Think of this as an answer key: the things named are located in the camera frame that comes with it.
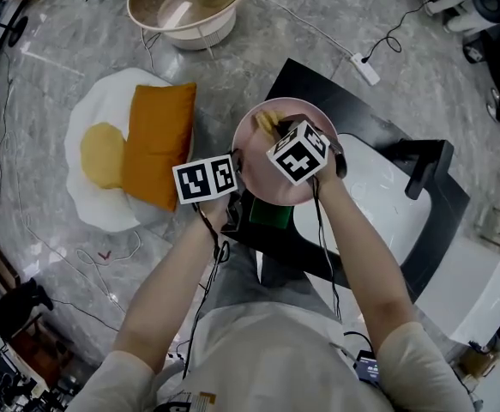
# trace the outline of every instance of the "white device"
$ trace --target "white device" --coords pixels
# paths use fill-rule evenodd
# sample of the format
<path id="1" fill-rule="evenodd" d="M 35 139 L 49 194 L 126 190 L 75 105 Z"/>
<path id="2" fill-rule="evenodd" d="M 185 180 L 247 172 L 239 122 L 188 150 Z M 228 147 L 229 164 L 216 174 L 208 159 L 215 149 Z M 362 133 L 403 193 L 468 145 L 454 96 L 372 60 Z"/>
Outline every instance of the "white device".
<path id="1" fill-rule="evenodd" d="M 238 189 L 228 154 L 177 165 L 173 178 L 181 204 L 213 200 Z"/>
<path id="2" fill-rule="evenodd" d="M 362 53 L 355 53 L 351 56 L 351 63 L 354 64 L 356 70 L 358 70 L 360 75 L 364 77 L 368 84 L 375 86 L 380 81 L 379 75 L 368 63 L 362 62 L 363 58 Z"/>
<path id="3" fill-rule="evenodd" d="M 267 156 L 294 185 L 300 185 L 328 163 L 329 140 L 303 121 L 279 140 Z"/>

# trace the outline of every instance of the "gray marble floor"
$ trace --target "gray marble floor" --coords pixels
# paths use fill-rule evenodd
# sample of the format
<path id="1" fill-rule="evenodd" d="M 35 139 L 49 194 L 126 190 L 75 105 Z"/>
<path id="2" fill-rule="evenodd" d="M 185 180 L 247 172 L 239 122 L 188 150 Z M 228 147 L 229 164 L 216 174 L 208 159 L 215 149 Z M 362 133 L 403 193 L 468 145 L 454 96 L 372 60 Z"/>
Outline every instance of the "gray marble floor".
<path id="1" fill-rule="evenodd" d="M 1 149 L 0 247 L 24 276 L 37 273 L 50 295 L 71 301 L 117 328 L 123 312 L 99 290 L 95 269 L 76 249 L 97 258 L 111 250 L 124 257 L 136 247 L 133 233 L 110 235 L 82 223 L 65 189 L 63 139 L 74 105 L 102 76 L 128 67 L 150 69 L 140 30 L 127 15 L 126 0 L 39 0 L 27 8 L 29 25 L 8 49 L 13 77 L 5 113 L 8 131 Z M 442 29 L 439 18 L 409 15 L 397 31 L 403 51 L 380 46 L 370 61 L 382 80 L 373 88 L 358 75 L 336 45 L 276 2 L 354 52 L 366 53 L 375 40 L 422 0 L 244 0 L 231 35 L 206 51 L 179 51 L 160 37 L 152 49 L 158 76 L 172 83 L 196 82 L 196 155 L 224 151 L 242 116 L 264 99 L 287 58 L 294 58 L 353 92 L 377 114 L 415 138 L 441 138 L 455 146 L 450 172 L 471 196 L 461 232 L 471 236 L 479 210 L 500 205 L 500 124 L 485 112 L 491 80 L 483 64 L 461 54 L 461 37 Z M 7 60 L 0 59 L 0 121 L 5 101 Z M 15 133 L 18 155 L 15 169 Z M 0 137 L 3 124 L 0 122 Z M 44 242 L 24 227 L 25 221 Z M 102 268 L 101 274 L 125 310 L 138 285 L 164 257 L 190 217 L 181 207 L 148 227 L 137 229 L 142 248 L 130 261 Z M 65 263 L 48 246 L 64 255 Z M 77 268 L 88 280 L 77 273 Z M 201 295 L 196 296 L 197 303 Z M 188 337 L 190 316 L 179 333 Z M 58 305 L 48 318 L 72 338 L 83 358 L 98 363 L 115 336 L 71 306 Z M 453 351 L 426 323 L 443 352 Z"/>

